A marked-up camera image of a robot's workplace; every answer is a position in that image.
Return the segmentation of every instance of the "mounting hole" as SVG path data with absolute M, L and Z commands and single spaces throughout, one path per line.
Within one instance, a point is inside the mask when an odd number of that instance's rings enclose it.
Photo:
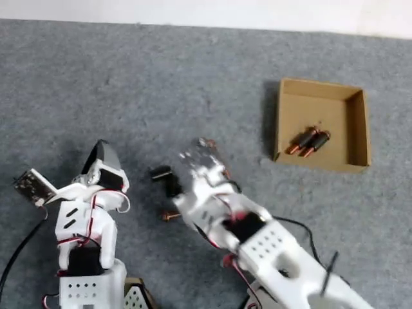
M 274 262 L 277 271 L 285 278 L 295 279 L 299 277 L 299 266 L 287 254 L 280 254 Z

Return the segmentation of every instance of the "cylindrical capacitor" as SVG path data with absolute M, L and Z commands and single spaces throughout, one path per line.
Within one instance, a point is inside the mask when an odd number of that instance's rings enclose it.
M 310 127 L 306 132 L 302 133 L 299 135 L 297 138 L 296 142 L 293 144 L 293 146 L 289 149 L 289 154 L 292 155 L 294 154 L 298 149 L 303 149 L 306 147 L 311 139 L 318 133 L 318 129 L 316 127 Z
M 327 131 L 321 131 L 314 139 L 310 142 L 310 147 L 303 153 L 303 158 L 307 158 L 311 153 L 316 152 L 320 147 L 322 147 L 330 139 L 330 133 Z

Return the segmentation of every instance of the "white plastic bracket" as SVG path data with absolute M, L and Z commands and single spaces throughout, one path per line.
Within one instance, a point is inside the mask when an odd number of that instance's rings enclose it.
M 126 268 L 116 259 L 113 267 L 99 276 L 61 277 L 61 309 L 121 309 L 124 301 Z
M 239 248 L 239 265 L 287 309 L 311 309 L 309 297 L 321 293 L 325 269 L 278 221 L 268 222 Z M 323 299 L 352 309 L 373 309 L 335 274 Z

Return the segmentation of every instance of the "perforated white panel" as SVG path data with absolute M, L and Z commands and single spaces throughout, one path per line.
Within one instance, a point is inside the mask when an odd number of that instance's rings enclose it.
M 252 236 L 240 247 L 240 251 L 248 258 L 248 264 L 254 270 L 274 263 L 285 251 L 285 246 L 296 244 L 296 239 L 279 222 L 272 221 Z
M 60 306 L 62 309 L 83 308 L 84 305 L 121 309 L 125 278 L 126 268 L 117 259 L 113 267 L 100 276 L 61 277 Z
M 124 309 L 149 309 L 139 286 L 132 286 L 126 294 Z

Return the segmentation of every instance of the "battery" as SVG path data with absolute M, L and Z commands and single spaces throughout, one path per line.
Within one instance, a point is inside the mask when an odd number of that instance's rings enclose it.
M 307 129 L 304 133 L 300 134 L 295 143 L 291 146 L 289 149 L 289 154 L 292 155 L 294 154 L 297 150 L 301 150 L 305 148 L 312 138 L 319 132 L 319 130 L 316 127 L 310 127 Z

